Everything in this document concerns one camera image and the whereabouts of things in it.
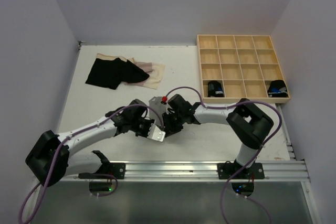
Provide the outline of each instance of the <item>tan fabric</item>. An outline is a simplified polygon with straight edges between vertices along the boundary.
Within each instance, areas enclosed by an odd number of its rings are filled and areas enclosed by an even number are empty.
[[[134,58],[125,58],[123,56],[109,56],[109,55],[103,55],[103,54],[97,54],[97,59],[101,60],[115,60],[117,58],[120,58],[123,61],[129,60],[133,64],[135,64],[137,67],[141,68],[144,72],[149,74],[149,78],[145,81],[138,82],[138,83],[125,83],[126,85],[132,85],[132,86],[141,86],[145,88],[150,89],[157,89],[159,87],[159,84],[163,78],[164,74],[164,64],[159,63],[152,63],[152,62],[137,62]]]

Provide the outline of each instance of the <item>black cloth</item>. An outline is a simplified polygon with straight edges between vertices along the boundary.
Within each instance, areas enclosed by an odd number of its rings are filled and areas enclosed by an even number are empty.
[[[89,73],[86,84],[103,88],[116,89],[124,81],[137,83],[147,80],[149,75],[132,62],[96,59]]]

